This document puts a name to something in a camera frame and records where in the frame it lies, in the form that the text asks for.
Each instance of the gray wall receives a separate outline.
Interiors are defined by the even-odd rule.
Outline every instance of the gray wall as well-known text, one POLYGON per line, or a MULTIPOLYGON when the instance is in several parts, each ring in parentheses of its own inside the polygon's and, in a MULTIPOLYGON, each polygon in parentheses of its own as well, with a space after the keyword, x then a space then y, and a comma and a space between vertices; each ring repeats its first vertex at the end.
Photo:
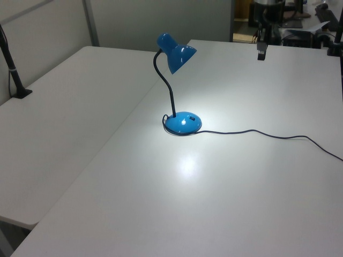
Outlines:
POLYGON ((156 51, 170 33, 191 39, 229 41, 234 0, 88 0, 100 46, 156 51))
MULTIPOLYGON (((91 45, 82 0, 53 0, 3 29, 24 87, 91 45)), ((8 67, 0 52, 0 105, 9 99, 7 84, 8 67)))

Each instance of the blue desk lamp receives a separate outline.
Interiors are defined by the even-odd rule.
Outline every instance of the blue desk lamp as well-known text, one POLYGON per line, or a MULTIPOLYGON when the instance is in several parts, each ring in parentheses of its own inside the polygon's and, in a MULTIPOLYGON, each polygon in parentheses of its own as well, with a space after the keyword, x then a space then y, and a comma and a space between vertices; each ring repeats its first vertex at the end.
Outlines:
POLYGON ((157 45, 160 50, 156 53, 154 57, 154 67, 157 74, 166 83, 171 101, 171 109, 173 115, 169 116, 165 122, 165 127, 168 132, 174 135, 187 135, 197 132, 201 126, 201 119, 187 111, 175 112, 174 96, 173 91, 166 80, 166 78, 161 74, 156 65, 157 57, 164 52, 168 57, 168 66, 172 74, 174 74, 183 64, 185 64, 197 51, 195 48, 190 46, 185 46, 177 44, 176 41, 168 34, 163 33, 157 39, 157 45))

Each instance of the white desk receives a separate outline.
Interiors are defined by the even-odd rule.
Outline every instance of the white desk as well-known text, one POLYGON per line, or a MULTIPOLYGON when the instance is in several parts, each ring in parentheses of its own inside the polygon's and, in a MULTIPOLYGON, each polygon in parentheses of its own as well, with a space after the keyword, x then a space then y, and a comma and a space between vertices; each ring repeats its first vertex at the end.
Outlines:
MULTIPOLYGON (((343 156, 339 59, 189 45, 197 53, 165 73, 176 111, 203 130, 306 134, 343 156)), ((175 137, 161 124, 170 109, 160 80, 13 256, 342 256, 342 162, 306 140, 175 137)))
POLYGON ((86 47, 0 107, 0 220, 44 217, 157 82, 153 56, 86 47))

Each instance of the lamp base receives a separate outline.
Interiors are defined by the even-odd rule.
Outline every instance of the lamp base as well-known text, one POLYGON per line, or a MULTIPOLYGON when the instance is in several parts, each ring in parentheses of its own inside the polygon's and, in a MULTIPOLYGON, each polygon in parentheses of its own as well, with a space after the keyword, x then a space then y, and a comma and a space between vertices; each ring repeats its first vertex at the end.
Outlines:
POLYGON ((176 117, 169 116, 165 122, 166 130, 174 135, 188 135, 197 132, 202 127, 199 116, 181 111, 176 113, 176 117))

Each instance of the lamp shade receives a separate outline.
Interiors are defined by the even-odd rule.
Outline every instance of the lamp shade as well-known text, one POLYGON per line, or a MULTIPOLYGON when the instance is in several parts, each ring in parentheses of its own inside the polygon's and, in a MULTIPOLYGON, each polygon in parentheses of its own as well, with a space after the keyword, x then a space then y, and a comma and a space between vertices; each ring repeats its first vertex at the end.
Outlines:
POLYGON ((168 33, 163 33, 158 37, 157 45, 167 55, 168 66, 172 74, 180 69, 197 51, 193 47, 177 44, 168 33))

